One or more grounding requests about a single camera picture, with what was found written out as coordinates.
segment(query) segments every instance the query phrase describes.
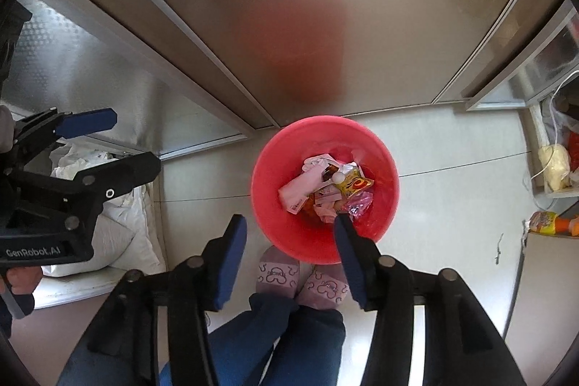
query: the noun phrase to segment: jeans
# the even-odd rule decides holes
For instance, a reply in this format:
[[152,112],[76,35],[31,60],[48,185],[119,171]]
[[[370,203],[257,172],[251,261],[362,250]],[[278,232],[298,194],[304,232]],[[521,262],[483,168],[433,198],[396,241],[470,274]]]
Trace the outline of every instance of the jeans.
[[[290,298],[255,293],[245,311],[209,334],[211,356],[222,386],[335,386],[346,329],[336,310],[299,306]],[[273,343],[280,339],[275,350]],[[169,364],[159,375],[171,386]]]

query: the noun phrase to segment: silver bolt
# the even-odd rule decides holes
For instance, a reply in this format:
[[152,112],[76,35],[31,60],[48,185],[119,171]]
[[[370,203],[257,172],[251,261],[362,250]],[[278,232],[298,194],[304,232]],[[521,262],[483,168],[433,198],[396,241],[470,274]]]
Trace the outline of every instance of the silver bolt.
[[378,259],[378,263],[382,267],[392,268],[396,264],[396,259],[390,257],[389,255],[381,255],[380,258]]
[[187,266],[189,268],[199,268],[202,267],[205,261],[201,255],[196,255],[187,259]]
[[126,272],[124,275],[124,278],[127,282],[132,283],[132,282],[137,281],[139,278],[141,278],[141,276],[143,276],[143,272],[134,268],[134,269]]
[[458,279],[458,273],[456,270],[452,270],[451,268],[445,268],[442,270],[442,276],[450,282],[454,282]]
[[88,186],[88,185],[94,184],[95,180],[96,180],[96,178],[94,177],[94,175],[85,175],[82,178],[82,183],[83,183],[83,185]]
[[69,216],[66,218],[66,220],[64,220],[64,227],[69,231],[78,228],[79,224],[80,220],[77,216]]

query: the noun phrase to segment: pink plastic wrapper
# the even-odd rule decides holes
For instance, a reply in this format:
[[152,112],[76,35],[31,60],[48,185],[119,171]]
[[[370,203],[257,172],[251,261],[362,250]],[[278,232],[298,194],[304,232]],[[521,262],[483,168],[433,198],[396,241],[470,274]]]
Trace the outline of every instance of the pink plastic wrapper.
[[346,211],[352,219],[358,219],[368,210],[373,199],[374,194],[371,191],[361,191],[353,195],[344,204],[342,210]]

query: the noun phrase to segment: tile grout line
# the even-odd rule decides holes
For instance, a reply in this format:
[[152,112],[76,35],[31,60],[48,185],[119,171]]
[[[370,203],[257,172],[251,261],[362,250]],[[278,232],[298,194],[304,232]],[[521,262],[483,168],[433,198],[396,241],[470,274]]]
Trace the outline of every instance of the tile grout line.
[[[484,164],[486,162],[500,161],[500,159],[508,159],[510,157],[523,156],[524,154],[529,154],[530,152],[531,151],[524,151],[522,153],[510,154],[508,156],[495,157],[493,159],[487,159],[485,161],[470,162],[468,164],[455,165],[453,167],[443,167],[441,169],[433,169],[433,170],[425,170],[424,172],[409,173],[409,174],[399,175],[398,178],[401,179],[403,177],[412,177],[415,175],[423,175],[426,173],[439,172],[440,170],[459,169],[460,167],[467,167],[469,165]],[[251,195],[209,196],[207,198],[186,198],[183,200],[160,200],[159,203],[178,203],[178,202],[185,202],[185,201],[217,200],[217,199],[223,199],[223,198],[242,198],[244,196],[251,196]]]
[[476,165],[476,164],[484,164],[486,162],[493,162],[493,161],[500,161],[501,159],[508,159],[510,157],[515,157],[515,156],[523,156],[524,154],[529,154],[531,151],[524,151],[522,153],[516,153],[516,154],[510,154],[508,156],[501,156],[501,157],[495,157],[493,159],[487,159],[485,161],[477,161],[477,162],[469,162],[468,164],[461,164],[461,165],[455,165],[452,167],[443,167],[441,169],[433,169],[433,170],[425,170],[424,172],[416,172],[416,173],[408,173],[408,174],[404,174],[404,175],[399,175],[398,178],[403,178],[403,177],[412,177],[415,175],[422,175],[425,173],[433,173],[433,172],[439,172],[440,170],[451,170],[451,169],[459,169],[460,167],[467,167],[469,165]]

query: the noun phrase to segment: human hand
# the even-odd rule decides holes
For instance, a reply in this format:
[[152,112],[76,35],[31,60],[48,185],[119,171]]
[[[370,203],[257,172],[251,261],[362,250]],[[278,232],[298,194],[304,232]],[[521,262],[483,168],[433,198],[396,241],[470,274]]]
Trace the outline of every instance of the human hand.
[[[7,272],[8,283],[12,285],[13,294],[31,294],[40,280],[42,280],[41,267],[15,267]],[[4,293],[6,285],[0,277],[0,293]]]

